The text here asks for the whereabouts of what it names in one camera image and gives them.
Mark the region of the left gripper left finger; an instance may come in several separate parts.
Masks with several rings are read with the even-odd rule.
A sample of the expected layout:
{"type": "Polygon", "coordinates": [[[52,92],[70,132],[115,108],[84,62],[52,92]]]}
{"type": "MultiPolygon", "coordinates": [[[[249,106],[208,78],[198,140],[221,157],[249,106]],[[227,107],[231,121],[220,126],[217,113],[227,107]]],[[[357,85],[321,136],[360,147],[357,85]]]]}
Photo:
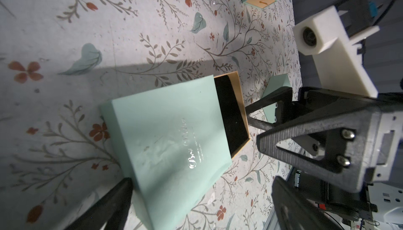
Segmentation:
{"type": "Polygon", "coordinates": [[[102,197],[66,229],[68,230],[122,230],[126,224],[133,182],[130,178],[122,179],[113,189],[102,197]]]}

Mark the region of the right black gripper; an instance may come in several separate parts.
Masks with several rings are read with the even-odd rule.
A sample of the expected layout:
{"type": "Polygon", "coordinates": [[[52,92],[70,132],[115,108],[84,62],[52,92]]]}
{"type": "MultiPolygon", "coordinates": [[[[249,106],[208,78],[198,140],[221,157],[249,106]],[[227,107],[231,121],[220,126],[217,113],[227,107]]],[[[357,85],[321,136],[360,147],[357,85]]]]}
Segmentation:
{"type": "Polygon", "coordinates": [[[258,150],[347,192],[388,181],[403,141],[403,95],[342,100],[257,136],[258,150]]]}

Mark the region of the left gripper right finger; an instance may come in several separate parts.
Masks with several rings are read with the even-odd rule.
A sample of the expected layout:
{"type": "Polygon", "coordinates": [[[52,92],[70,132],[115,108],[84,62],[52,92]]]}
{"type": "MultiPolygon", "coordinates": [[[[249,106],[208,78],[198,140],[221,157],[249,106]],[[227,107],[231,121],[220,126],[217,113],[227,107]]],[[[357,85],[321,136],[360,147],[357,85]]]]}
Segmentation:
{"type": "Polygon", "coordinates": [[[282,230],[341,229],[280,176],[274,179],[272,198],[282,230]]]}

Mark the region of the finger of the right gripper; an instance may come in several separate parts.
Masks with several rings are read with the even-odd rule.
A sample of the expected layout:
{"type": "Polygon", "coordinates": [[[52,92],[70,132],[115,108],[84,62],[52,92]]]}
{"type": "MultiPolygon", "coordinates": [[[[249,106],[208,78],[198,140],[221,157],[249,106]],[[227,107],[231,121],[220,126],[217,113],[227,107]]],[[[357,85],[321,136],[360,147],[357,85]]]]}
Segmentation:
{"type": "Polygon", "coordinates": [[[257,136],[257,148],[264,155],[278,155],[277,146],[291,139],[311,155],[321,154],[321,133],[308,133],[313,112],[321,108],[316,87],[302,87],[294,101],[291,87],[283,86],[246,107],[249,125],[263,130],[257,136]]]}

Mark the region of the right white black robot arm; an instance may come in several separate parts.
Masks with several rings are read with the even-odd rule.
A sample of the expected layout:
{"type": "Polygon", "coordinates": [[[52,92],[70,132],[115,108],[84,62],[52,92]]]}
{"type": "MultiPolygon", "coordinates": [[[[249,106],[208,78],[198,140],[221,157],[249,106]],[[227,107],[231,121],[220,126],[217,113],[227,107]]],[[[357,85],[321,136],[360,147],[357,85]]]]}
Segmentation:
{"type": "Polygon", "coordinates": [[[284,86],[246,107],[247,115],[277,104],[275,123],[249,117],[262,133],[257,148],[295,167],[291,181],[275,178],[272,198],[280,227],[335,230],[324,213],[371,220],[368,185],[387,181],[403,143],[403,95],[378,97],[302,87],[292,100],[284,86]]]}

